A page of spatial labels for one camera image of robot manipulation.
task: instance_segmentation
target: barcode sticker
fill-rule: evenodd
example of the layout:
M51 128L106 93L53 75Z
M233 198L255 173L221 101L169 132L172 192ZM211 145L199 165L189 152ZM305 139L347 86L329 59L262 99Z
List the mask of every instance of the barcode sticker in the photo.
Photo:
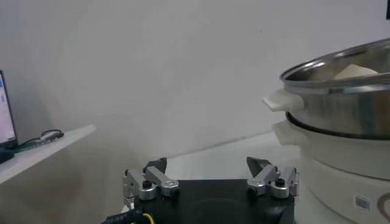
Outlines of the barcode sticker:
M353 196L353 207L359 213L363 213L363 214L371 213L371 201L365 196L355 194Z

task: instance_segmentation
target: pot handle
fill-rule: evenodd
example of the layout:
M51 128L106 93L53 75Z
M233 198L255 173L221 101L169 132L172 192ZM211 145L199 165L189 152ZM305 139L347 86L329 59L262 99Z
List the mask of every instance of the pot handle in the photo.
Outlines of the pot handle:
M309 142L308 137L292 128L287 120L274 124L272 129L281 145L303 145Z
M263 102L272 111L299 111L305 108L303 99L293 93L289 93L284 89L278 89L271 95L263 98Z

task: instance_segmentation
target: black platform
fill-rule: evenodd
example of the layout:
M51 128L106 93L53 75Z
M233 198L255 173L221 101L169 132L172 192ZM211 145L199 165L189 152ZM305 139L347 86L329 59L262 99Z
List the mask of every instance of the black platform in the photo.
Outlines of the black platform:
M276 199L268 193L251 197L247 180L179 180L176 200L135 199L135 208L154 216L157 224L293 224L294 198Z

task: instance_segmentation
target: stainless steel pot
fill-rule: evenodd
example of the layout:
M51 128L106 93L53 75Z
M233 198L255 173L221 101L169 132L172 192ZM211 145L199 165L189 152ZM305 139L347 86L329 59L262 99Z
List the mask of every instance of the stainless steel pot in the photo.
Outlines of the stainless steel pot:
M349 65L378 74L334 80ZM263 101L294 124L321 133L390 139L390 38L302 63L284 72L280 89Z

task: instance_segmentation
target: white countertop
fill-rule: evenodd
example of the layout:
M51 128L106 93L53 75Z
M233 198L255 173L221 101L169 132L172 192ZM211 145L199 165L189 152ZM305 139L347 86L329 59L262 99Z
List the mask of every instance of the white countertop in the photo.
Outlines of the white countertop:
M64 137L52 143L17 153L14 158L0 164L0 184L61 151L72 143L86 137L94 132L95 129L96 127L91 125L73 131L67 131Z
M168 159L166 175L176 180L250 178L246 157L268 159L283 170L286 166L300 169L299 149L281 146L273 133L243 139L207 150ZM296 201L297 224L351 224L328 209L300 180L300 195Z

